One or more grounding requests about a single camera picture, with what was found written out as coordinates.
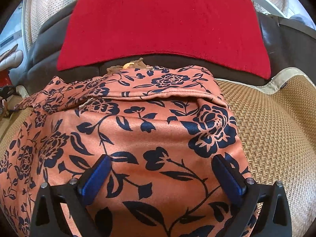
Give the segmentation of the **orange floral garment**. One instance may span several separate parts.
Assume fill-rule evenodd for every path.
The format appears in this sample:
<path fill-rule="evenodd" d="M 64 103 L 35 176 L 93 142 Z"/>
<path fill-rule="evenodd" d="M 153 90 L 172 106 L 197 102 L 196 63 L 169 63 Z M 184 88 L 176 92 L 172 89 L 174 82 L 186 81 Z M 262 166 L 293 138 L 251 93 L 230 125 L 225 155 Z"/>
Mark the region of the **orange floral garment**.
<path fill-rule="evenodd" d="M 18 104 L 31 114 L 1 159 L 1 209 L 28 236 L 43 182 L 80 177 L 101 155 L 111 170 L 88 212 L 107 236 L 220 236 L 237 212 L 211 167 L 244 176 L 236 119 L 200 66 L 123 69 L 70 84 L 55 77 Z"/>

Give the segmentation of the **woven bamboo seat mat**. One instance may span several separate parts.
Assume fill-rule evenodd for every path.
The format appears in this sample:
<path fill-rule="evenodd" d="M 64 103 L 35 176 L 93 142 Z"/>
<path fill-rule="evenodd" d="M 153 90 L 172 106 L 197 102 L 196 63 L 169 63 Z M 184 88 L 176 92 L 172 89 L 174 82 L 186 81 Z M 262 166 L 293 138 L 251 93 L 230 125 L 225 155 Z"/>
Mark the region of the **woven bamboo seat mat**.
<path fill-rule="evenodd" d="M 216 80 L 232 111 L 248 162 L 258 183 L 280 180 L 285 188 L 293 236 L 303 236 L 315 220 L 315 85 L 295 70 L 280 72 L 262 87 Z M 17 109 L 27 99 L 12 99 L 13 113 L 3 121 L 1 159 L 32 109 Z M 1 236 L 19 236 L 4 216 Z"/>

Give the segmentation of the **red printed box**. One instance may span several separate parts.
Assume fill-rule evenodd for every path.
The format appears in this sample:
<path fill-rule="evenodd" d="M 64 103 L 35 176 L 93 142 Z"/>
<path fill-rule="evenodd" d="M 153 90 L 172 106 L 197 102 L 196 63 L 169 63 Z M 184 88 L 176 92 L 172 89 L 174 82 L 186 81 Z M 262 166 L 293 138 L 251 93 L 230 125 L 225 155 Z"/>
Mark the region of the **red printed box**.
<path fill-rule="evenodd" d="M 4 86 L 12 86 L 8 69 L 4 69 L 3 71 L 0 71 L 0 87 L 4 87 Z"/>

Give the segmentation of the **dark leather sofa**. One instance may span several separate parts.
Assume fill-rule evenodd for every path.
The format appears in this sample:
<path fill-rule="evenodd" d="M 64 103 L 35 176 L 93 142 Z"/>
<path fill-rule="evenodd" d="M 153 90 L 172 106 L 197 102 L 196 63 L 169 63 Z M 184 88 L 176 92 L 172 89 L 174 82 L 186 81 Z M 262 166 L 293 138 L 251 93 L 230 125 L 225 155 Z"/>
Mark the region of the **dark leather sofa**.
<path fill-rule="evenodd" d="M 123 65 L 138 56 L 121 58 L 110 62 L 96 63 L 90 66 L 57 71 L 57 59 L 66 35 L 70 16 L 76 2 L 72 2 L 50 17 L 40 28 L 37 40 L 31 46 L 27 62 L 18 78 L 29 94 L 43 89 L 49 81 L 58 76 L 65 82 L 83 81 L 106 74 L 107 68 Z M 281 70 L 296 67 L 315 82 L 315 38 L 304 33 L 310 28 L 286 18 L 257 14 L 264 45 L 271 64 L 271 74 L 276 76 Z M 179 55 L 144 55 L 144 62 L 151 66 L 177 69 L 189 65 L 199 65 L 208 69 L 215 78 L 237 81 L 244 84 L 263 86 L 268 83 L 251 73 L 232 70 L 205 60 Z"/>

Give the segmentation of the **brown yellow garment tag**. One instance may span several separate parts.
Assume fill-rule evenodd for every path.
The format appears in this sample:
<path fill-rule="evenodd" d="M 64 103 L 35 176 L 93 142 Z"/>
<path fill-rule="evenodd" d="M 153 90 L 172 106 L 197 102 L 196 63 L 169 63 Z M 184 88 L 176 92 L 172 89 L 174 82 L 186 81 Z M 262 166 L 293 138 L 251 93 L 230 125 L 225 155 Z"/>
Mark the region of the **brown yellow garment tag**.
<path fill-rule="evenodd" d="M 139 58 L 138 60 L 132 60 L 124 65 L 111 66 L 111 67 L 107 68 L 107 73 L 111 74 L 111 73 L 115 73 L 119 70 L 125 70 L 125 69 L 149 69 L 149 70 L 152 70 L 153 67 L 145 64 L 143 58 Z"/>

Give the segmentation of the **red cloth on sofa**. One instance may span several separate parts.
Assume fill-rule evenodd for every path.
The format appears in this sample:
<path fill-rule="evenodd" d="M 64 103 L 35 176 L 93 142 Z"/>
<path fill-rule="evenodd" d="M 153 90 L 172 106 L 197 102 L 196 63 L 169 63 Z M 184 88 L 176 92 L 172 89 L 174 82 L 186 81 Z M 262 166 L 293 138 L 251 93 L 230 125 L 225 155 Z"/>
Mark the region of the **red cloth on sofa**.
<path fill-rule="evenodd" d="M 271 76 L 251 0 L 78 0 L 57 69 L 149 54 Z"/>

